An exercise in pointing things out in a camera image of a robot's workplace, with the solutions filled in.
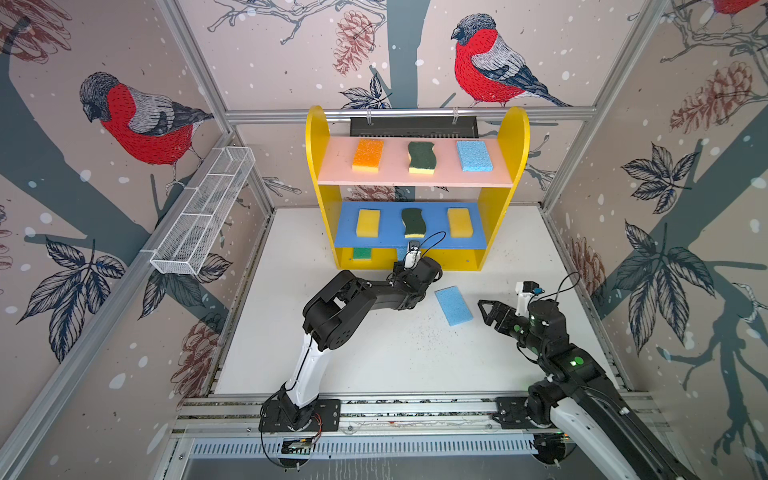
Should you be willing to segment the blue sponge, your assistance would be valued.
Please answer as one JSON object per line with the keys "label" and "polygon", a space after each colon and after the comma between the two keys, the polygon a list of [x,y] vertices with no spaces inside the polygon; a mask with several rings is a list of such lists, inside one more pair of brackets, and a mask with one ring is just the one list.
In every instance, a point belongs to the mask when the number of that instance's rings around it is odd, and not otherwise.
{"label": "blue sponge", "polygon": [[460,140],[456,142],[458,157],[463,172],[491,172],[493,163],[487,145],[481,140]]}
{"label": "blue sponge", "polygon": [[449,326],[462,325],[473,319],[473,314],[457,286],[437,290],[435,296]]}

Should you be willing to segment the dark green scrub sponge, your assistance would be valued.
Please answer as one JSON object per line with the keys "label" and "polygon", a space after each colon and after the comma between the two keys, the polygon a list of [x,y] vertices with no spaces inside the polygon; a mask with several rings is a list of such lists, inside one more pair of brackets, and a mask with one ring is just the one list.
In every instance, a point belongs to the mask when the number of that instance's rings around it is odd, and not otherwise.
{"label": "dark green scrub sponge", "polygon": [[410,142],[408,144],[409,172],[432,175],[437,167],[437,158],[432,142]]}
{"label": "dark green scrub sponge", "polygon": [[404,208],[401,211],[401,220],[404,227],[403,236],[408,239],[424,238],[427,227],[420,208]]}

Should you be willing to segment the green topped yellow sponge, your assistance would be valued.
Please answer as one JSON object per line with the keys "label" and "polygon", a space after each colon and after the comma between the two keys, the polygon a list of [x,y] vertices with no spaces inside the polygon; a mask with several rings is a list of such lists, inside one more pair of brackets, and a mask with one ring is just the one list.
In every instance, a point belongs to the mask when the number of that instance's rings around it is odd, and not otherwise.
{"label": "green topped yellow sponge", "polygon": [[352,251],[353,261],[370,261],[372,256],[371,248],[354,248]]}

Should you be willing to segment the yellow sponge front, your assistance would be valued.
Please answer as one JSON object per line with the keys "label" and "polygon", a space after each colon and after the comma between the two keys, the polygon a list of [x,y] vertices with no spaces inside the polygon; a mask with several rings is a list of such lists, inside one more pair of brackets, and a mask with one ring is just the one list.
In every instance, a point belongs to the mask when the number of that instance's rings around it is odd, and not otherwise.
{"label": "yellow sponge front", "polygon": [[453,239],[469,239],[474,235],[470,210],[468,208],[449,208],[447,210],[450,236]]}

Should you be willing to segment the dark green scrub sponge front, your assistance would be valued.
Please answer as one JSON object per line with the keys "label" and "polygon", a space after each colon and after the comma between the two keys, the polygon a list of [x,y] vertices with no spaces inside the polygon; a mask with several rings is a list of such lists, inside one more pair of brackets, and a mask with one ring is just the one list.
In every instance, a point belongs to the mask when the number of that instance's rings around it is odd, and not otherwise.
{"label": "dark green scrub sponge front", "polygon": [[432,142],[410,142],[408,144],[409,172],[432,175],[437,167],[437,158]]}

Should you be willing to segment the orange topped yellow sponge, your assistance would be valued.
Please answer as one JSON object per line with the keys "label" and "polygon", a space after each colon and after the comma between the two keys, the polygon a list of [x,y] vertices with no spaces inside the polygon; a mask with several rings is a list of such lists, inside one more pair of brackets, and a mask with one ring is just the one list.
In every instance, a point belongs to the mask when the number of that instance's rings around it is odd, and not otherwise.
{"label": "orange topped yellow sponge", "polygon": [[361,139],[355,151],[352,169],[355,172],[378,173],[383,148],[383,140]]}

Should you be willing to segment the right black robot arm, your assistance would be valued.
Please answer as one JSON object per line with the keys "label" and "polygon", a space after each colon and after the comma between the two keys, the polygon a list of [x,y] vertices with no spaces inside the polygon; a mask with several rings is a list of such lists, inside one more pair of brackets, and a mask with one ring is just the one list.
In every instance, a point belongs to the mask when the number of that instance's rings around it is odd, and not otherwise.
{"label": "right black robot arm", "polygon": [[622,398],[606,371],[571,342],[558,303],[536,300],[525,311],[500,301],[478,302],[483,321],[511,337],[544,378],[528,387],[521,407],[497,399],[502,427],[528,422],[567,435],[608,479],[694,479]]}

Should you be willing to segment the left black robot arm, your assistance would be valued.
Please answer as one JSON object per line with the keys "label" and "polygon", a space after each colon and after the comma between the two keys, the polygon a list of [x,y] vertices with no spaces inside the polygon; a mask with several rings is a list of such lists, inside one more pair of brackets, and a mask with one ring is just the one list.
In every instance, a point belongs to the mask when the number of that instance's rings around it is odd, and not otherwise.
{"label": "left black robot arm", "polygon": [[293,429],[306,426],[314,416],[330,353],[351,339],[368,313],[415,308],[442,275],[441,265],[428,257],[411,267],[396,262],[384,281],[369,281],[343,270],[312,297],[302,310],[302,353],[293,374],[277,392],[280,412]]}

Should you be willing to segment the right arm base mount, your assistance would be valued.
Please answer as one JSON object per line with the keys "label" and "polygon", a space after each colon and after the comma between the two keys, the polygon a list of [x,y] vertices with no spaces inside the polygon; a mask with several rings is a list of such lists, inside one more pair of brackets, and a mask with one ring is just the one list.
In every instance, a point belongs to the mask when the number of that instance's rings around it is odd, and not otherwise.
{"label": "right arm base mount", "polygon": [[503,429],[555,428],[551,410],[565,398],[559,385],[542,380],[531,385],[525,395],[497,397],[490,419]]}

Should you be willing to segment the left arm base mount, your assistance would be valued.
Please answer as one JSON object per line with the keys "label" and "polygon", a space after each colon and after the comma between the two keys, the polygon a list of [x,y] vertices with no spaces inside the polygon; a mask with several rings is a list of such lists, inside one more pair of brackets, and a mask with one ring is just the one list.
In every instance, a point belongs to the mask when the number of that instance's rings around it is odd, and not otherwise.
{"label": "left arm base mount", "polygon": [[341,418],[341,401],[316,398],[299,408],[281,387],[261,406],[260,433],[336,432]]}

